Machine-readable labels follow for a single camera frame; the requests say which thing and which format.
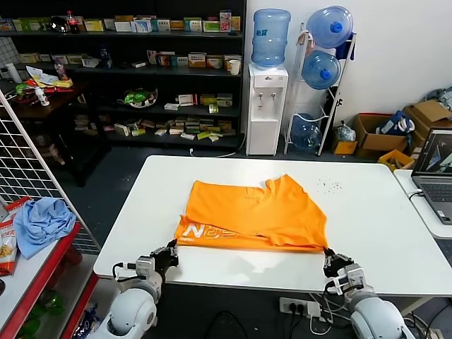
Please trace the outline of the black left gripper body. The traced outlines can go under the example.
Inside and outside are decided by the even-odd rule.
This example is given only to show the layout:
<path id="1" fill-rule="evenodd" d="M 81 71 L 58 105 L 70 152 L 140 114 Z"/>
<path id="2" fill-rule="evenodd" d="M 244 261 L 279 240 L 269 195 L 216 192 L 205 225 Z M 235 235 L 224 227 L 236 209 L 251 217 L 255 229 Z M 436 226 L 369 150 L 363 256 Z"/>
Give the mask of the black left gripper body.
<path id="1" fill-rule="evenodd" d="M 179 256 L 172 255 L 166 247 L 160 247 L 150 253 L 150 257 L 154 259 L 154 271 L 160 275 L 166 275 L 166 272 L 179 265 Z"/>

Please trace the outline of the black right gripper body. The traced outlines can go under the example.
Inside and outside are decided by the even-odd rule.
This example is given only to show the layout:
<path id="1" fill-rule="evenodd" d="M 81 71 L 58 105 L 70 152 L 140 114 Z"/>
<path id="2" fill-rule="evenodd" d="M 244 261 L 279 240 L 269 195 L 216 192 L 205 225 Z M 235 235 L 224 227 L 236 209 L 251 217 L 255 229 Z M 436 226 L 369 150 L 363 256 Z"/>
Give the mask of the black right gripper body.
<path id="1" fill-rule="evenodd" d="M 343 254 L 337 254 L 335 261 L 324 261 L 323 273 L 327 278 L 338 277 L 339 270 L 353 264 L 353 260 Z"/>

